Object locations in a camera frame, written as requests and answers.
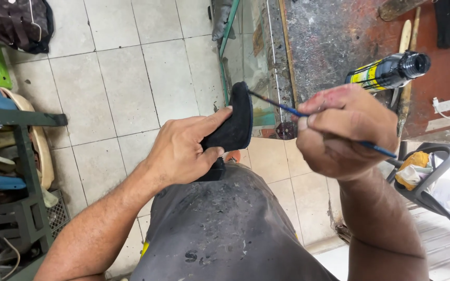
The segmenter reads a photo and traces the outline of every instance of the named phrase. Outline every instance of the right hand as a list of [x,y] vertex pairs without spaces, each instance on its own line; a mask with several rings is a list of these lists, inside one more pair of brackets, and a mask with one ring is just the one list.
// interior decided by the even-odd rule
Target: right hand
[[316,173],[349,181],[386,159],[356,140],[397,150],[397,115],[358,84],[321,91],[299,105],[298,111],[310,117],[298,119],[296,144]]

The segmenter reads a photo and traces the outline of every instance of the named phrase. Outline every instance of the glass panel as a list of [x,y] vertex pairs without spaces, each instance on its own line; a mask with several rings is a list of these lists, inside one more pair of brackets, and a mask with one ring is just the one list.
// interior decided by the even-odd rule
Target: glass panel
[[[235,13],[222,56],[228,96],[232,85],[245,81],[251,91],[272,99],[259,1],[241,0]],[[256,97],[252,100],[253,125],[275,125],[273,106]]]

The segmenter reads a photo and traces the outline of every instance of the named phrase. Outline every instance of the tiled floor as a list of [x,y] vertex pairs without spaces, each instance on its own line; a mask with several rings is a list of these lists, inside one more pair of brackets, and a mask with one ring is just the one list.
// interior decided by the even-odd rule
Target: tiled floor
[[[222,84],[208,0],[48,2],[56,23],[50,53],[8,50],[8,58],[15,93],[37,111],[67,115],[67,127],[46,133],[53,187],[64,191],[74,216],[147,156],[167,120],[222,107]],[[311,172],[295,140],[253,138],[241,152],[241,163],[265,179],[302,244],[334,235],[332,222],[341,217],[338,184]],[[136,266],[150,203],[109,276]]]

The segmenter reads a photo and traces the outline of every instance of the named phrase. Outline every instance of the glue bottle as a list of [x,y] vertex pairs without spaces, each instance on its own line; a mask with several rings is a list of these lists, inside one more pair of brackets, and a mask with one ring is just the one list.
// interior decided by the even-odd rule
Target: glue bottle
[[370,92],[403,87],[430,69],[428,55],[412,51],[392,54],[348,73],[345,83],[359,83]]

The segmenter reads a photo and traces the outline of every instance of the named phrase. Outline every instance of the thin blue paintbrush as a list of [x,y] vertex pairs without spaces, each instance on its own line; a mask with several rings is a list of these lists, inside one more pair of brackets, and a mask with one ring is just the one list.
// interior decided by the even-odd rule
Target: thin blue paintbrush
[[[277,103],[277,102],[275,102],[275,101],[273,101],[271,99],[265,98],[264,96],[259,95],[257,93],[254,93],[254,92],[251,92],[251,91],[248,91],[248,92],[250,94],[252,94],[253,96],[257,97],[258,99],[263,99],[267,103],[269,103],[271,105],[275,105],[277,107],[280,107],[283,110],[285,110],[287,112],[290,112],[290,113],[292,113],[292,114],[294,114],[294,115],[296,115],[298,117],[308,117],[307,114],[300,113],[297,110],[295,110],[294,108],[291,108],[291,107],[286,106],[286,105],[281,105],[281,104],[279,104],[279,103]],[[391,153],[390,151],[382,148],[381,146],[377,146],[376,144],[373,144],[373,143],[370,143],[370,142],[366,142],[365,140],[361,141],[361,142],[358,142],[358,143],[363,145],[363,146],[365,146],[366,148],[370,148],[370,149],[376,150],[376,151],[378,151],[379,153],[381,153],[381,154],[383,154],[385,156],[388,156],[388,157],[391,157],[391,158],[397,158],[397,155],[395,155],[395,154]]]

